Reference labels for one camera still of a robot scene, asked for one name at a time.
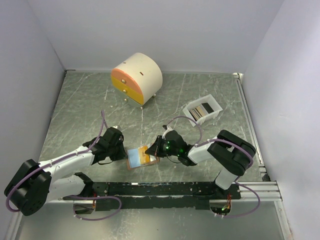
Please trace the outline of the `pink leather card holder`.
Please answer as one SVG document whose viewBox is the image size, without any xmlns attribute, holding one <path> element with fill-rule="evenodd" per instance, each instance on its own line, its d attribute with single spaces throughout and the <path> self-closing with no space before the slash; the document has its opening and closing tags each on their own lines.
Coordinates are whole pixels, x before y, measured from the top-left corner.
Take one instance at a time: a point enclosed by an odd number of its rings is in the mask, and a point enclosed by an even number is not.
<svg viewBox="0 0 320 240">
<path fill-rule="evenodd" d="M 145 165 L 140 165 L 139 163 L 139 155 L 138 155 L 138 148 L 134 148 L 134 149 L 129 149 L 127 151 L 127 168 L 129 170 L 135 169 L 135 168 L 141 168 L 141 167 L 146 167 L 149 165 L 153 165 L 153 164 L 157 164 L 160 159 L 158 157 L 150 156 L 150 163 L 145 164 Z"/>
</svg>

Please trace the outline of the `white plastic card bin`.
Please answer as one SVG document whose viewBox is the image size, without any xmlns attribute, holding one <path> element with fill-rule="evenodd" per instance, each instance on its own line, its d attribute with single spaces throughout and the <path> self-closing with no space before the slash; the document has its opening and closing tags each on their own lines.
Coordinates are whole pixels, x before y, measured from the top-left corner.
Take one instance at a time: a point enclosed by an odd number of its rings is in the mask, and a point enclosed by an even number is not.
<svg viewBox="0 0 320 240">
<path fill-rule="evenodd" d="M 216 99 L 208 94 L 189 102 L 182 111 L 186 117 L 202 125 L 205 121 L 215 119 L 222 110 Z"/>
</svg>

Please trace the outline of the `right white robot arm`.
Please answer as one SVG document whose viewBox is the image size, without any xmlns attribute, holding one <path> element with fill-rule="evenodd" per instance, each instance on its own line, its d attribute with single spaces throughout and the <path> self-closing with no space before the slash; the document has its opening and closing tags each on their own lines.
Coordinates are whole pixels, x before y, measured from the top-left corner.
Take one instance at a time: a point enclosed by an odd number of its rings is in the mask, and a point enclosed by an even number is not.
<svg viewBox="0 0 320 240">
<path fill-rule="evenodd" d="M 212 193 L 218 199 L 228 195 L 232 183 L 253 165 L 256 153 L 257 150 L 252 144 L 225 129 L 215 138 L 194 145 L 186 143 L 177 131 L 166 130 L 145 151 L 145 154 L 158 158 L 175 156 L 187 167 L 207 160 L 218 161 L 223 169 L 212 186 Z"/>
</svg>

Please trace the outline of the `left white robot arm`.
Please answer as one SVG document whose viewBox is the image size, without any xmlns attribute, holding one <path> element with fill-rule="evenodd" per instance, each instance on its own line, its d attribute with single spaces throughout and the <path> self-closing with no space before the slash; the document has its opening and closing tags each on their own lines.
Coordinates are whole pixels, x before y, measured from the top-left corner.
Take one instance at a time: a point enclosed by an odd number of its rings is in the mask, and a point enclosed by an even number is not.
<svg viewBox="0 0 320 240">
<path fill-rule="evenodd" d="M 126 159 L 123 142 L 120 128 L 112 126 L 99 138 L 61 157 L 42 162 L 26 160 L 4 190 L 6 206 L 13 203 L 15 211 L 30 216 L 52 200 L 68 196 L 89 199 L 94 192 L 93 181 L 79 170 L 104 160 Z"/>
</svg>

